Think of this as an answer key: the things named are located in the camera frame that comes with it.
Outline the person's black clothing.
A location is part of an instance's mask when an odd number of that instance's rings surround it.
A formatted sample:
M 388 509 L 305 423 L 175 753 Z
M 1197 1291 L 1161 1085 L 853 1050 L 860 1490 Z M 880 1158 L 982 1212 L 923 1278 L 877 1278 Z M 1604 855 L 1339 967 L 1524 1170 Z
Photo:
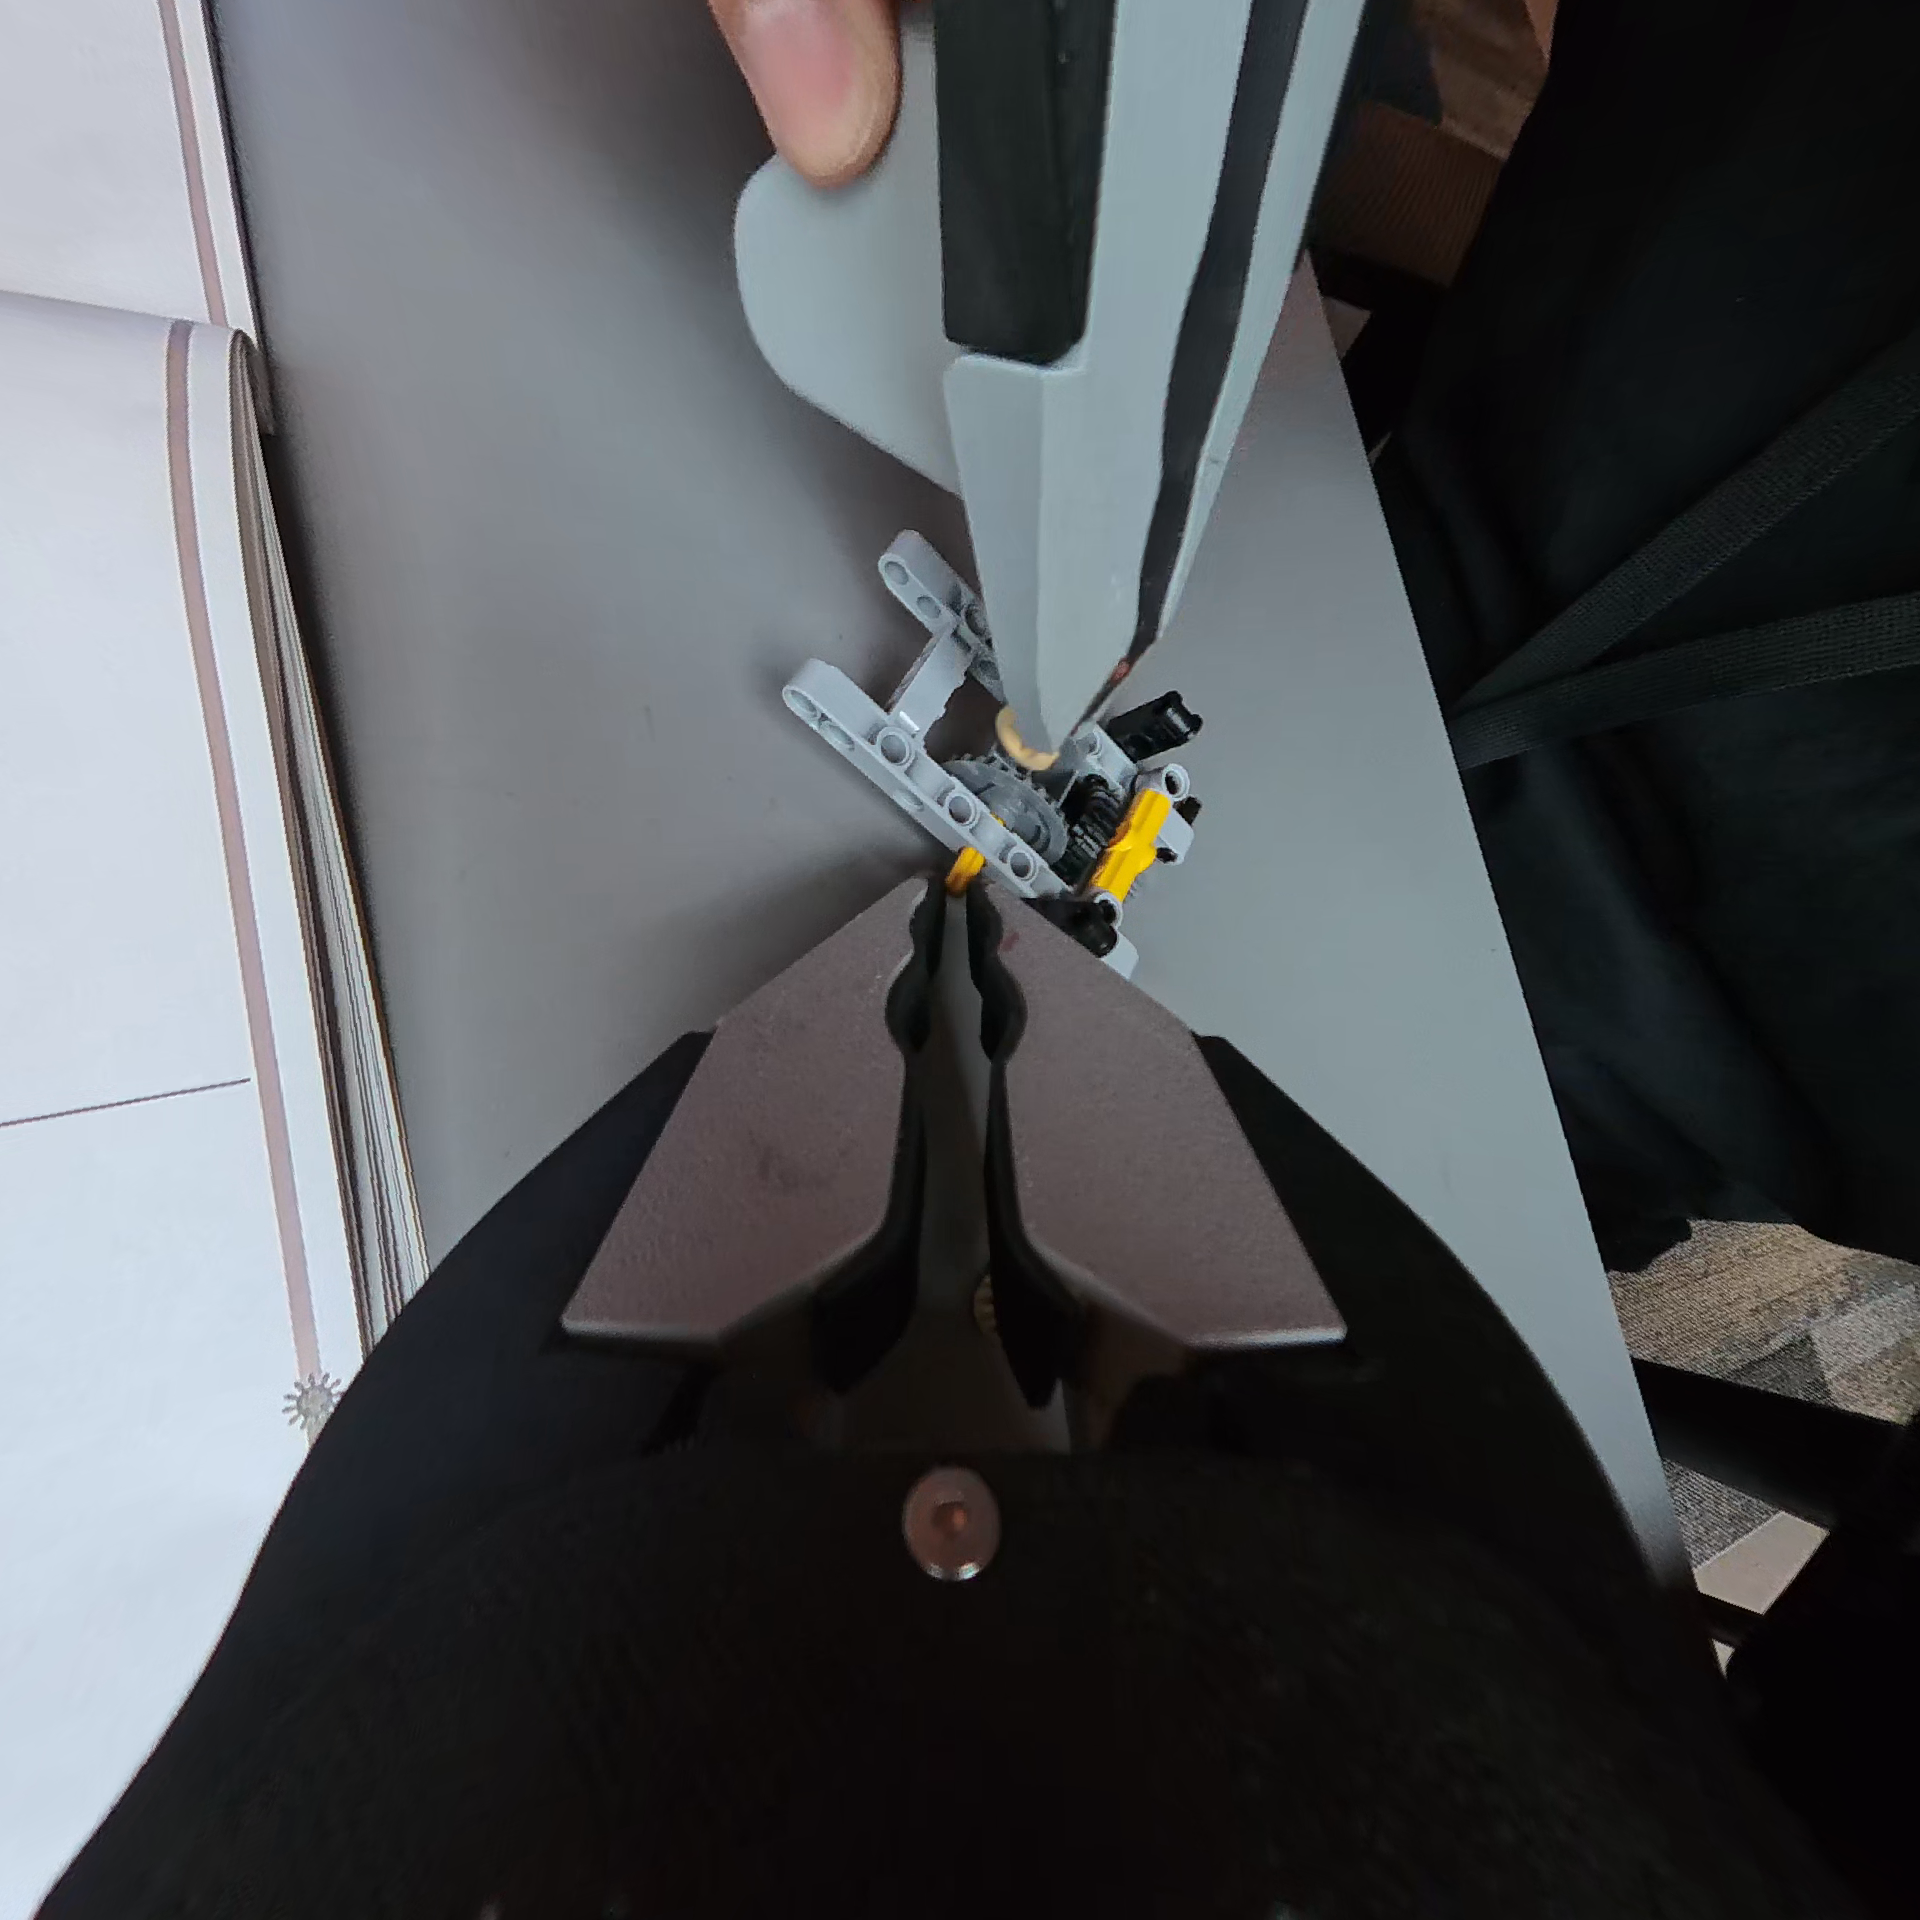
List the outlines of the person's black clothing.
M 1917 2 L 1558 2 L 1375 475 L 1604 1265 L 1914 1265 Z

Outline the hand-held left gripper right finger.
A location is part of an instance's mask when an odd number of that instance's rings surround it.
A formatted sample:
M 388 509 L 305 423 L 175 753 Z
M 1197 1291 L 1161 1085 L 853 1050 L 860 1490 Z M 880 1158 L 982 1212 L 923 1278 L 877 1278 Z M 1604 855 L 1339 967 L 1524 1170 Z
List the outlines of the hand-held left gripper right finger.
M 1333 1348 L 1348 1325 L 1191 1027 L 997 880 L 967 898 L 990 1060 L 997 1340 L 1023 1402 Z

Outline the white lego instruction booklet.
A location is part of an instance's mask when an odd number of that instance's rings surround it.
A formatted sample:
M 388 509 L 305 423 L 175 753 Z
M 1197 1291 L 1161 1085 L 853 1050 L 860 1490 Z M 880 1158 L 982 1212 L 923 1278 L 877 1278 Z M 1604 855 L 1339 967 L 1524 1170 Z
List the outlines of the white lego instruction booklet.
M 3 2 L 3 1916 L 426 1241 L 206 2 Z

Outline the grey lego gear frame assembly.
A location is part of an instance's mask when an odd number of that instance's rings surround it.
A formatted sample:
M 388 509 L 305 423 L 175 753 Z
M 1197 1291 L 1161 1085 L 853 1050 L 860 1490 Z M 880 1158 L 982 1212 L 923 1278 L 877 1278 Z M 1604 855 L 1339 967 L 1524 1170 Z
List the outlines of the grey lego gear frame assembly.
M 1002 880 L 1131 978 L 1141 952 L 1127 903 L 1197 845 L 1203 800 L 1185 753 L 1203 715 L 1166 691 L 1086 722 L 1056 767 L 1023 771 L 997 748 L 1006 701 L 978 592 L 910 530 L 881 550 L 880 573 L 923 626 L 914 667 L 877 701 L 840 667 L 808 658 L 785 687 L 787 713 L 900 804 L 948 869 L 960 850 L 980 850 L 985 869 L 971 890 Z

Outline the person's right hand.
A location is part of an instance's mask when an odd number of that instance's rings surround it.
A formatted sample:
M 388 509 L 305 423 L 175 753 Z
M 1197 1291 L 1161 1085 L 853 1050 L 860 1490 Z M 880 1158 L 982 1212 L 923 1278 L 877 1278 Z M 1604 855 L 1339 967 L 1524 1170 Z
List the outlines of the person's right hand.
M 709 2 L 779 156 L 840 189 L 884 151 L 901 101 L 900 2 Z

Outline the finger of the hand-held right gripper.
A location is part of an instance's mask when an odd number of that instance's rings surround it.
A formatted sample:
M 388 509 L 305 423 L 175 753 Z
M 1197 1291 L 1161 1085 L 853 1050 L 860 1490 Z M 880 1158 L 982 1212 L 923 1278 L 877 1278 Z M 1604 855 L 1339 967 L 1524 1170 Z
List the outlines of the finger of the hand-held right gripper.
M 1063 748 L 1120 679 L 1161 494 L 1176 330 L 1251 2 L 1118 2 L 1086 335 L 1052 364 L 944 375 L 1002 699 Z
M 1301 263 L 1362 2 L 1251 2 L 1220 114 L 1211 210 L 1173 342 L 1161 494 L 1141 561 L 1138 667 L 1166 632 Z

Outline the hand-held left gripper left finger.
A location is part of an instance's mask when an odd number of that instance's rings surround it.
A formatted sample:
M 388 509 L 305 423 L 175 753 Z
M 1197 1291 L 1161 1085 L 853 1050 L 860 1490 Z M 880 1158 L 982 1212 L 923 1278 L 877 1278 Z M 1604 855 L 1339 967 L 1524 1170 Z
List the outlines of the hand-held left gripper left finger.
M 845 1395 L 917 1305 L 948 898 L 908 878 L 713 1027 L 563 1330 Z

